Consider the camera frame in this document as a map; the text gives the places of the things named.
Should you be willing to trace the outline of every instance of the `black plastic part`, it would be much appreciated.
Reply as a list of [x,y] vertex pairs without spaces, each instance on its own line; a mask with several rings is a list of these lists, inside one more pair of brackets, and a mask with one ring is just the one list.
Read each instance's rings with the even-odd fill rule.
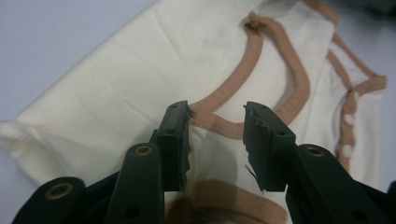
[[297,147],[287,203],[293,223],[389,223],[359,184],[323,147]]
[[187,184],[191,152],[189,118],[187,101],[169,105],[157,132],[156,142],[163,158],[164,191],[181,191]]
[[126,152],[106,214],[106,224],[163,223],[161,152],[151,143]]
[[244,144],[261,190],[284,191],[296,135],[267,106],[247,102]]
[[392,223],[396,223],[396,181],[393,181],[388,189],[389,206],[387,214]]
[[152,132],[149,142],[158,146],[157,134],[158,134],[158,129],[156,129],[156,130],[154,130],[154,132]]
[[87,198],[90,204],[99,203],[113,193],[120,172],[116,172],[87,187]]
[[42,185],[14,218],[22,223],[75,223],[85,185],[75,177],[60,177]]

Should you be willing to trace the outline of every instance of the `brown trim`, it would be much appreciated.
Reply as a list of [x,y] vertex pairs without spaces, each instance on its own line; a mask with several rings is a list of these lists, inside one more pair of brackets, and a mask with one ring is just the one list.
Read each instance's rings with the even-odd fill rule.
[[244,26],[247,33],[247,50],[242,61],[236,66],[230,76],[205,99],[192,104],[193,107],[214,112],[222,107],[235,95],[249,78],[262,54],[262,37],[249,24]]
[[339,19],[337,13],[332,10],[330,7],[321,4],[317,0],[303,0],[308,6],[312,7],[314,10],[322,14],[326,17],[329,21],[331,21],[335,26],[338,24]]
[[249,46],[242,62],[231,76],[212,94],[204,100],[191,105],[192,110],[195,112],[191,118],[192,125],[232,139],[242,139],[243,123],[233,123],[210,112],[214,112],[224,105],[248,79],[258,61],[258,57],[260,57],[260,50],[252,50],[252,47],[262,47],[262,45],[257,43],[262,42],[262,38],[259,38],[260,35],[256,32],[260,27],[269,27],[273,31],[276,45],[285,61],[289,64],[296,82],[293,94],[287,99],[285,104],[276,110],[276,114],[286,124],[290,124],[303,109],[310,93],[308,75],[283,27],[277,21],[269,18],[260,18],[253,12],[249,13],[249,17],[251,22],[245,26],[245,30],[249,35]]
[[216,114],[197,108],[195,105],[192,105],[191,109],[194,111],[193,118],[190,119],[191,125],[234,140],[242,140],[244,123],[230,122]]
[[384,76],[375,76],[361,83],[346,97],[346,102],[344,103],[341,117],[341,148],[337,152],[336,156],[347,171],[349,171],[350,154],[352,153],[355,146],[355,137],[353,135],[353,122],[348,122],[347,116],[350,116],[352,119],[354,118],[358,107],[357,100],[360,96],[363,96],[364,94],[373,91],[384,90],[386,87],[387,78]]
[[290,124],[303,109],[309,98],[310,87],[308,75],[305,72],[299,56],[294,50],[293,45],[290,43],[287,33],[279,22],[270,18],[258,17],[253,12],[249,13],[249,17],[260,26],[269,27],[274,32],[274,38],[279,52],[289,64],[289,67],[294,74],[296,84],[294,93],[289,97],[285,104],[276,110],[276,114],[283,120],[283,122]]
[[346,55],[353,61],[354,64],[356,64],[359,69],[365,73],[368,77],[375,77],[376,73],[373,72],[366,64],[364,64],[358,56],[355,55],[355,53],[350,50],[350,48],[344,43],[344,41],[341,39],[341,37],[338,34],[334,34],[332,37],[332,42],[336,44],[338,47],[340,47]]
[[346,89],[351,91],[352,84],[350,84],[350,80],[347,75],[347,70],[340,63],[338,58],[335,56],[335,54],[330,49],[329,49],[329,52],[327,53],[327,60],[329,60],[329,62],[332,64],[332,67],[334,68],[335,73],[337,73],[337,75],[341,78]]
[[236,223],[285,223],[287,212],[278,204],[219,180],[197,182],[191,198],[166,206],[168,223],[228,220]]

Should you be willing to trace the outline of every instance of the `white surface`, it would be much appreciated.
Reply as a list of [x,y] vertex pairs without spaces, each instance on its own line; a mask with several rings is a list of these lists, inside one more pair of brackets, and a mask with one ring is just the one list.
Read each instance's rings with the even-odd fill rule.
[[[0,120],[14,119],[29,103],[152,1],[0,2]],[[381,189],[396,179],[396,28],[335,4],[338,32],[377,73],[387,75]],[[0,151],[0,223],[9,223],[35,189]]]

